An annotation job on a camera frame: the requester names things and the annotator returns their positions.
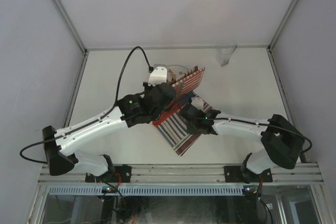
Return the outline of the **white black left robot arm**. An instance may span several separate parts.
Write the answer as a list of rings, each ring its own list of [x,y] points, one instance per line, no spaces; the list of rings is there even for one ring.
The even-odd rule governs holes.
[[[60,176],[80,170],[103,182],[113,180],[115,167],[109,155],[85,154],[80,148],[112,132],[157,120],[175,98],[175,89],[162,83],[141,93],[128,94],[112,108],[71,127],[58,130],[45,127],[44,150],[50,175]]]

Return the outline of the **white watermelon pattern plate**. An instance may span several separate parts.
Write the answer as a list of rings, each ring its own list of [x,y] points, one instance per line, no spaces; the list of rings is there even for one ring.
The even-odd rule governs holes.
[[[167,69],[167,79],[169,81],[176,80],[180,76],[188,72],[188,69],[181,65],[169,65]]]

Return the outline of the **clear drinking glass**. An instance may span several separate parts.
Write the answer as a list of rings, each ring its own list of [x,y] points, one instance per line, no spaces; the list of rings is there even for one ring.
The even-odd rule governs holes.
[[[224,45],[216,49],[216,60],[221,67],[229,64],[230,58],[236,49],[237,45]]]

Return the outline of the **striped patchwork placemat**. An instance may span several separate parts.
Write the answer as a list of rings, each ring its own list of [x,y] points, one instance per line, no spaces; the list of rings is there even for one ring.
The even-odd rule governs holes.
[[[176,91],[177,102],[170,105],[168,111],[163,112],[160,118],[152,123],[178,156],[185,152],[200,138],[200,134],[189,134],[186,131],[186,122],[181,115],[184,107],[192,97],[200,97],[194,90],[200,85],[205,68],[195,66],[176,80],[169,81]]]

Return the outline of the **aluminium front rail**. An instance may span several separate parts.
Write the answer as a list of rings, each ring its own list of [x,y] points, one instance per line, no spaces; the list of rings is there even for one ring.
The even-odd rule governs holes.
[[[46,185],[81,185],[88,174],[69,172],[61,176],[51,176],[46,166],[41,170],[39,184]],[[179,184],[229,184],[227,178],[232,177],[226,164],[133,164],[131,170],[125,172],[123,183],[131,185],[179,185]],[[263,176],[272,178],[273,185],[321,185],[324,183],[318,164],[298,163],[292,170],[274,167]]]

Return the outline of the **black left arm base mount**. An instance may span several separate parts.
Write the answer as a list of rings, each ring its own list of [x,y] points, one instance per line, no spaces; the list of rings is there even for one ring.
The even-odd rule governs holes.
[[[115,172],[113,174],[107,173],[98,178],[91,174],[87,174],[85,177],[86,183],[95,182],[108,182],[108,183],[129,183],[131,181],[132,167],[129,165],[117,165],[115,166]]]

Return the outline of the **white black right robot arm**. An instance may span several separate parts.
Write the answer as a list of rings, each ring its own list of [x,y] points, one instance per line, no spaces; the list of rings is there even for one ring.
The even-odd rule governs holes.
[[[257,142],[263,148],[249,153],[240,166],[241,177],[250,183],[268,169],[292,170],[304,152],[307,138],[285,117],[274,114],[266,120],[230,116],[219,110],[204,112],[191,103],[181,109],[187,132],[203,135],[232,135]]]

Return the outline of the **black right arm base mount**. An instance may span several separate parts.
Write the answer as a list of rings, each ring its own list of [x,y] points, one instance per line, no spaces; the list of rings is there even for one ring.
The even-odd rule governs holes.
[[[271,170],[267,169],[263,171],[261,174],[254,174],[250,171],[247,171],[246,174],[244,174],[240,166],[224,166],[224,176],[225,176],[225,182],[227,183],[258,183],[262,179],[263,182],[266,183],[272,183],[273,178],[271,174]]]

